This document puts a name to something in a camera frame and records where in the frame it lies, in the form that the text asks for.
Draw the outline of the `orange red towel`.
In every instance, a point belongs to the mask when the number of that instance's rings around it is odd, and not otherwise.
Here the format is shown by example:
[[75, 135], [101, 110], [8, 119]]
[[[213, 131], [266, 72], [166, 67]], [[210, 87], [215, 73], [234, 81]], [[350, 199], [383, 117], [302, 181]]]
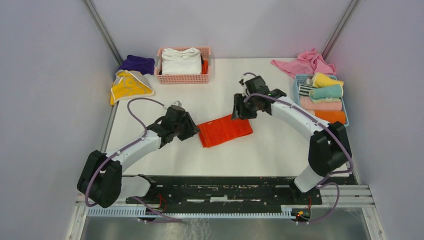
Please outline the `orange red towel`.
[[204, 148], [211, 148], [253, 133], [247, 119], [232, 120], [231, 115], [201, 123], [197, 127], [200, 130], [198, 135]]

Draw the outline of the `yellow green teal towel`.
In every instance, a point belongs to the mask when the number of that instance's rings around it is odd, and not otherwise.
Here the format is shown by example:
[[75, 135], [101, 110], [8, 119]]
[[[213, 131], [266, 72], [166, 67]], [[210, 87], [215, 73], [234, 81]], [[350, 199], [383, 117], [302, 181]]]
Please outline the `yellow green teal towel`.
[[343, 87], [339, 84], [313, 88], [309, 91], [309, 98], [314, 104], [340, 102], [343, 95]]

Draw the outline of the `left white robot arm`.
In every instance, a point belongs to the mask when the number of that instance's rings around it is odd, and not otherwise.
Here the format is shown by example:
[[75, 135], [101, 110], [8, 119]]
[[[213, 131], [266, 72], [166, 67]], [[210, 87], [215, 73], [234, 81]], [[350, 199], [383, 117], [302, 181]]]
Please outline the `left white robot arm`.
[[178, 105], [168, 107], [164, 116], [148, 125], [143, 134], [125, 146], [112, 152], [92, 151], [86, 160], [77, 190], [93, 204], [110, 207], [118, 198], [127, 198], [124, 193], [123, 172], [146, 155], [161, 149], [174, 138], [184, 141], [198, 134], [188, 111]]

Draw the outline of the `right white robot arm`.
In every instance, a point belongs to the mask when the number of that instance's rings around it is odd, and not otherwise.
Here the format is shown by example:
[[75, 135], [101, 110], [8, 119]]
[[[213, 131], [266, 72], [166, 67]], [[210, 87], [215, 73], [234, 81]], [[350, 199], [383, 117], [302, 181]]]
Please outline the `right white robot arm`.
[[282, 90], [269, 89], [260, 75], [246, 72], [238, 83], [242, 92], [233, 97], [232, 120], [255, 119], [258, 112], [265, 112], [287, 123], [309, 143], [308, 164], [294, 179], [294, 187], [288, 191], [293, 203], [306, 201], [311, 189], [321, 185], [331, 175], [340, 174], [339, 168], [345, 163], [349, 164], [345, 172], [352, 171], [352, 151], [343, 123], [330, 123], [312, 115]]

